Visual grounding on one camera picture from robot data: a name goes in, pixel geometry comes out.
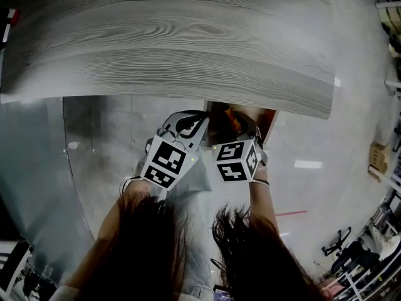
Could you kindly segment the dark phone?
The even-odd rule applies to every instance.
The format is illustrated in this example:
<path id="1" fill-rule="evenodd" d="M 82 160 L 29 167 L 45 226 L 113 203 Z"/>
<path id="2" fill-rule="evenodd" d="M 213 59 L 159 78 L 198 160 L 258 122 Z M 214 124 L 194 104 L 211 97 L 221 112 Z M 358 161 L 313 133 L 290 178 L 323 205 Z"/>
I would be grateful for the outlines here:
<path id="1" fill-rule="evenodd" d="M 226 287 L 223 287 L 221 285 L 214 285 L 213 292 L 213 301 L 234 301 Z"/>

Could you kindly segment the black swivel office chair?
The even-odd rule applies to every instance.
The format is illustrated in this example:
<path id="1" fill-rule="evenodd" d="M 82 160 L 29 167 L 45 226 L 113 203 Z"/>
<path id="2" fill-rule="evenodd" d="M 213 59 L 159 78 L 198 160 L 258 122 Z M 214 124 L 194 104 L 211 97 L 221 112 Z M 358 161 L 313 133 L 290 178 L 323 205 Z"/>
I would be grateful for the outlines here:
<path id="1" fill-rule="evenodd" d="M 323 246 L 321 248 L 324 256 L 331 255 L 335 251 L 342 251 L 343 249 L 342 246 L 351 232 L 352 232 L 351 226 L 349 226 L 344 233 L 342 230 L 338 230 L 337 237 L 331 241 L 329 246 L 328 247 Z"/>

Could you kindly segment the orange-handled screwdriver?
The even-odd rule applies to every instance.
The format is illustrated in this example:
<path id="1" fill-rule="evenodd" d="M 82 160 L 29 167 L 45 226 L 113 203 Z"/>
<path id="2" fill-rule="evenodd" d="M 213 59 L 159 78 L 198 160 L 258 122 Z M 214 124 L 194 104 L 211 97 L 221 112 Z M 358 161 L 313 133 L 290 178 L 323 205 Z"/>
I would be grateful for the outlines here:
<path id="1" fill-rule="evenodd" d="M 226 106 L 225 106 L 224 114 L 226 116 L 226 120 L 227 120 L 229 130 L 230 130 L 230 123 L 231 122 L 239 122 L 239 121 L 238 121 L 232 107 L 230 107 L 228 104 L 226 104 Z"/>

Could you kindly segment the person's right forearm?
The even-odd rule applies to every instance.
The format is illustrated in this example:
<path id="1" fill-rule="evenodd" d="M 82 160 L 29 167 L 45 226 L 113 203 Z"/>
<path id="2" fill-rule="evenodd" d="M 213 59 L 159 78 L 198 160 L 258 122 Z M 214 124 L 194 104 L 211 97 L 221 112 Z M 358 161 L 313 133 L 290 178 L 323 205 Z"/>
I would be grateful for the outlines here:
<path id="1" fill-rule="evenodd" d="M 249 183 L 250 218 L 252 221 L 268 222 L 279 234 L 278 223 L 274 211 L 273 200 L 267 180 L 254 179 Z"/>

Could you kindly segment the grey wooden desk with shelves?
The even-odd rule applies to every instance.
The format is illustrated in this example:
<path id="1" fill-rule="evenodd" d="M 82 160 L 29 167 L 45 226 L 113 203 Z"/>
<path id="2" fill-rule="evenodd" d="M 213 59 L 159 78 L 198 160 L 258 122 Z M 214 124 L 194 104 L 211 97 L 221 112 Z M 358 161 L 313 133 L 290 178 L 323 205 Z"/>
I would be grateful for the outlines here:
<path id="1" fill-rule="evenodd" d="M 322 0 L 30 0 L 0 101 L 144 95 L 327 119 L 331 20 Z"/>

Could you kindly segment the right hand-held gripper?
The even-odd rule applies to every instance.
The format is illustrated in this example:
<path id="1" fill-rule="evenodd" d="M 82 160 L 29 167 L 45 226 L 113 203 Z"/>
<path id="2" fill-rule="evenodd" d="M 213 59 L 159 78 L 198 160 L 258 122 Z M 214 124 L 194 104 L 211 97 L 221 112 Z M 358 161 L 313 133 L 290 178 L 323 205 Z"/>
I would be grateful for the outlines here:
<path id="1" fill-rule="evenodd" d="M 231 137 L 240 137 L 213 145 L 212 160 L 223 182 L 252 182 L 258 166 L 267 166 L 268 157 L 258 144 L 257 123 L 243 112 L 235 111 L 234 115 L 238 122 L 230 123 Z"/>

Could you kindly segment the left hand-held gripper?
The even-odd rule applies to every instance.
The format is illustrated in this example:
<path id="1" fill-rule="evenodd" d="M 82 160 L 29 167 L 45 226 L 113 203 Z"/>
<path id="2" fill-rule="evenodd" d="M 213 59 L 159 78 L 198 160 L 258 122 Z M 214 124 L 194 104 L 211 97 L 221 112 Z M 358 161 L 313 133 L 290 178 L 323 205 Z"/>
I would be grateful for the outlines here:
<path id="1" fill-rule="evenodd" d="M 171 114 L 147 146 L 140 177 L 170 191 L 199 160 L 208 124 L 209 114 L 201 110 Z"/>

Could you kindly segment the person's light trousers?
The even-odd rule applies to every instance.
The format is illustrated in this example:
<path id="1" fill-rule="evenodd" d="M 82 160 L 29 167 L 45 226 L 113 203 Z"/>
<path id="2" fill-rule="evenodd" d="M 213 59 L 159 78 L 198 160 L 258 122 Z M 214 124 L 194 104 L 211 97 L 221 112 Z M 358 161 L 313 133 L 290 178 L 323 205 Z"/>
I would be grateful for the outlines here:
<path id="1" fill-rule="evenodd" d="M 199 159 L 168 192 L 178 224 L 184 227 L 184 276 L 179 301 L 213 301 L 210 261 L 212 191 L 204 161 Z"/>

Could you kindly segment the wooden desk drawer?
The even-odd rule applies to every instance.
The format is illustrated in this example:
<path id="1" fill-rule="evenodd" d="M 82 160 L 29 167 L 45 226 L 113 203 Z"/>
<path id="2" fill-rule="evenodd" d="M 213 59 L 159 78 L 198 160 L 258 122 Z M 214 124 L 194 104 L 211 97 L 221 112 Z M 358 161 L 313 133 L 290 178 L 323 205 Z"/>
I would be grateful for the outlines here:
<path id="1" fill-rule="evenodd" d="M 258 144 L 266 150 L 269 136 L 271 135 L 276 119 L 278 118 L 279 112 L 277 110 L 212 101 L 208 101 L 204 105 L 204 108 L 210 114 L 210 122 L 206 135 L 206 145 L 210 147 L 214 144 L 231 142 L 240 137 L 231 137 L 226 116 L 224 114 L 226 104 L 232 107 L 233 111 L 247 114 L 257 123 L 257 126 L 259 127 Z"/>

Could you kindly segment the open cardboard box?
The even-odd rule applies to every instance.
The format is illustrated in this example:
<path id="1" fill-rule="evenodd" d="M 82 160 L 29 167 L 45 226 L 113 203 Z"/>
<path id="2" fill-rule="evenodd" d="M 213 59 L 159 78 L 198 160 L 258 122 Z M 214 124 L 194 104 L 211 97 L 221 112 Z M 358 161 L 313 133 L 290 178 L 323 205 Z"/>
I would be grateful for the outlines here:
<path id="1" fill-rule="evenodd" d="M 372 142 L 370 144 L 368 158 L 369 167 L 372 167 L 381 174 L 385 174 L 388 169 L 389 157 L 390 144 L 383 145 L 378 142 Z"/>

